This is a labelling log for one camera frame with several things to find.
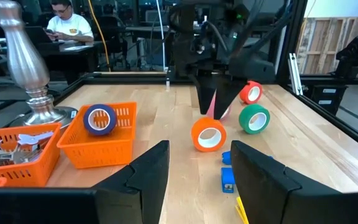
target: blue toy block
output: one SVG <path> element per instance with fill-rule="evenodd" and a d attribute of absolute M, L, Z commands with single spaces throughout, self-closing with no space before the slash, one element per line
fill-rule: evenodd
<path fill-rule="evenodd" d="M 225 165 L 231 165 L 230 151 L 222 153 L 222 162 Z"/>
<path fill-rule="evenodd" d="M 234 174 L 231 167 L 222 167 L 222 191 L 224 193 L 234 193 Z"/>

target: metal candlestick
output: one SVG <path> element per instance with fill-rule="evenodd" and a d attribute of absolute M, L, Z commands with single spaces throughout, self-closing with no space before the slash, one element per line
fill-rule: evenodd
<path fill-rule="evenodd" d="M 0 26 L 5 32 L 11 77 L 31 97 L 27 100 L 32 109 L 31 114 L 19 117 L 11 126 L 60 122 L 62 128 L 65 128 L 71 123 L 76 109 L 54 108 L 53 96 L 47 95 L 45 86 L 49 82 L 49 73 L 44 60 L 24 30 L 19 3 L 0 0 Z"/>

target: glasses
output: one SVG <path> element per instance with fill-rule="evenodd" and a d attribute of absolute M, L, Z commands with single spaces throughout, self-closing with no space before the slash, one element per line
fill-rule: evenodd
<path fill-rule="evenodd" d="M 56 15 L 56 14 L 63 14 L 66 12 L 66 10 L 68 9 L 68 7 L 71 5 L 68 5 L 64 10 L 52 10 L 52 12 Z"/>

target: pink object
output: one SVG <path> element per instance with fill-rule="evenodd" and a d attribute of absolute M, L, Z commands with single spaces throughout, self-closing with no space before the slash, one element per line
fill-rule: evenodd
<path fill-rule="evenodd" d="M 215 108 L 215 95 L 212 98 L 211 101 L 211 105 L 209 106 L 208 111 L 206 112 L 206 115 L 209 116 L 210 118 L 214 118 L 214 108 Z M 225 118 L 227 118 L 227 116 L 229 115 L 231 110 L 231 105 L 229 106 L 229 108 L 224 112 L 224 114 L 222 115 L 221 119 L 219 120 L 223 120 Z"/>

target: white t-shirt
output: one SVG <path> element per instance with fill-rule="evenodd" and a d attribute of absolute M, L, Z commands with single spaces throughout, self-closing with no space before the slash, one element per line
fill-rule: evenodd
<path fill-rule="evenodd" d="M 62 32 L 67 35 L 81 35 L 93 37 L 92 29 L 88 21 L 77 14 L 73 14 L 69 20 L 62 20 L 55 16 L 49 20 L 47 29 L 54 32 Z"/>

